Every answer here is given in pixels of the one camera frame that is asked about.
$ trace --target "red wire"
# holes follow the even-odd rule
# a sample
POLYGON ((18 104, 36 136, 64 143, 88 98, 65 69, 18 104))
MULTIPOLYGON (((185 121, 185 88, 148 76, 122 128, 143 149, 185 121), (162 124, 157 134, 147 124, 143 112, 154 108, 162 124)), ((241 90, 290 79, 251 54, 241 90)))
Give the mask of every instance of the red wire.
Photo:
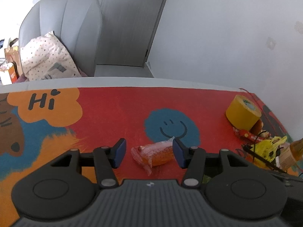
POLYGON ((264 114, 265 118, 267 119, 267 121, 269 122, 269 124, 271 125, 271 127, 274 129, 274 131, 275 131, 275 133, 276 133, 275 135, 278 135, 278 133, 277 133, 275 127, 273 126, 272 122, 270 122, 270 120, 268 119, 266 113, 265 113, 265 112, 263 111, 263 109, 260 107, 260 105, 259 105, 259 103, 258 103, 258 100, 255 99, 255 97, 253 96, 253 94, 250 93, 248 90, 246 90, 246 89, 244 89, 244 88, 239 88, 239 89, 244 90, 244 91, 246 91, 248 94, 250 94, 250 96, 254 99, 255 103, 258 105, 258 107, 260 108, 261 112, 264 114))

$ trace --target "door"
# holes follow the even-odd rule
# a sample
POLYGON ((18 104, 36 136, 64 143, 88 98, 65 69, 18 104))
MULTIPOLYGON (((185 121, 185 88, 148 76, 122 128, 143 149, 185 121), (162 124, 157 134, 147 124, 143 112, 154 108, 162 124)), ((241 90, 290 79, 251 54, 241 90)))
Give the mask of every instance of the door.
POLYGON ((143 66, 163 0, 99 0, 98 64, 143 66))

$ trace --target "table surface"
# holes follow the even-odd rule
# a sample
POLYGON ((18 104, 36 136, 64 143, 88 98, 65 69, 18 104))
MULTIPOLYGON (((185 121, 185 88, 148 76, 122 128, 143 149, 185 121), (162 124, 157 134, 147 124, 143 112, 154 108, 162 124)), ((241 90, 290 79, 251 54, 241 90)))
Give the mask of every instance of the table surface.
MULTIPOLYGON (((254 94, 236 88, 170 79, 83 77, 16 83, 0 87, 0 226, 18 218, 11 201, 15 183, 71 148, 91 152, 127 140, 127 151, 115 175, 123 179, 178 179, 174 160, 152 168, 138 165, 131 148, 180 137, 186 146, 218 153, 228 148, 247 157, 225 111, 242 94, 263 110, 265 129, 283 126, 254 94), (19 150, 13 144, 18 142, 19 150)), ((96 182, 94 169, 82 173, 96 182)))

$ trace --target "chair backrest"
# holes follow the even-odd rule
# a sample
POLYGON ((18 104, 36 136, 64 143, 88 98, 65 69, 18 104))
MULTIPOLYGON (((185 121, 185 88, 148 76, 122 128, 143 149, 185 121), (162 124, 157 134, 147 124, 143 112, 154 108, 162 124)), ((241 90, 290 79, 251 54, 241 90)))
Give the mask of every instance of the chair backrest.
POLYGON ((101 27, 98 0, 40 0, 22 22, 19 46, 54 31, 75 64, 94 76, 101 27))

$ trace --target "yellow tape roll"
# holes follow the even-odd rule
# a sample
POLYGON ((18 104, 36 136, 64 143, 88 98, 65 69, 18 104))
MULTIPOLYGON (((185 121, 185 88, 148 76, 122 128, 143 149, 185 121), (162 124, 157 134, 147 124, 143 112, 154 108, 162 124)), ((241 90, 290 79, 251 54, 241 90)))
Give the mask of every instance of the yellow tape roll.
POLYGON ((249 131, 261 117, 260 109, 241 95, 234 97, 225 114, 234 127, 247 131, 249 131))

